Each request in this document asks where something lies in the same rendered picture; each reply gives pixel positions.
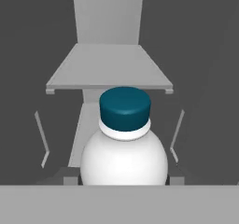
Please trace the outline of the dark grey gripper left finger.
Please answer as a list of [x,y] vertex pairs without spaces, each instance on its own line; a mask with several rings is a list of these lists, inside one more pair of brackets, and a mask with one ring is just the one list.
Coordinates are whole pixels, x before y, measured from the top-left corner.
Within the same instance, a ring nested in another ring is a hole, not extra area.
[[61,167],[54,176],[37,182],[37,185],[53,186],[78,186],[81,184],[80,169],[77,167]]

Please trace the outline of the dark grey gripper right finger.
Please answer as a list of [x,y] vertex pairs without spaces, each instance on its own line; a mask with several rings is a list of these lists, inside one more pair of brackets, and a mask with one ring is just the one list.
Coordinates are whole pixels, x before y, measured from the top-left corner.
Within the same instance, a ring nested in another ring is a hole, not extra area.
[[182,166],[175,166],[169,170],[169,184],[171,186],[193,186],[201,185],[202,180],[190,173]]

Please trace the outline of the white water bottle teal cap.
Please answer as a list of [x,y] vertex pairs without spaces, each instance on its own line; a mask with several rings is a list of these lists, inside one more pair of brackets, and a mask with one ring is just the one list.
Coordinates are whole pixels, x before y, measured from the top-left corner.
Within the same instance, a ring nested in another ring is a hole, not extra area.
[[150,130],[151,101],[145,91],[116,87],[99,99],[99,130],[84,147],[85,185],[159,186],[168,176],[161,140]]

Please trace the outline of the grey freezer shelf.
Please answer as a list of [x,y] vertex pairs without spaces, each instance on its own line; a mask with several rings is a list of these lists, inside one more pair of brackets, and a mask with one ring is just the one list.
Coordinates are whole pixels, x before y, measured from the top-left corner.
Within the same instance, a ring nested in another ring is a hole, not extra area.
[[174,92],[172,82],[140,45],[75,44],[46,84],[46,93],[117,86]]

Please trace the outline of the grey freezer side rail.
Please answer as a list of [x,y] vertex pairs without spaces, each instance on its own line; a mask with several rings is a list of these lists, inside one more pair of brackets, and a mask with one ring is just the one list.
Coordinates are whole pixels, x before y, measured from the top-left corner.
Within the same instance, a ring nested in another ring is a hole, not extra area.
[[170,145],[170,152],[173,155],[173,158],[174,158],[176,164],[178,164],[179,159],[178,159],[178,156],[176,155],[175,144],[176,144],[177,135],[179,133],[180,126],[181,126],[182,120],[184,118],[184,115],[185,115],[185,111],[183,109],[181,109],[181,112],[180,112],[180,115],[179,115],[179,118],[178,118],[178,122],[176,124],[176,130],[175,130],[175,133],[173,135],[173,139],[172,139],[172,142],[171,142],[171,145]]
[[47,163],[50,151],[49,151],[49,145],[48,145],[48,142],[47,142],[44,130],[43,130],[43,126],[42,126],[38,111],[35,112],[35,120],[36,120],[36,124],[37,124],[38,130],[40,132],[40,136],[41,136],[43,146],[44,146],[44,149],[45,149],[44,158],[41,162],[41,167],[42,167],[42,169],[44,169],[45,165]]

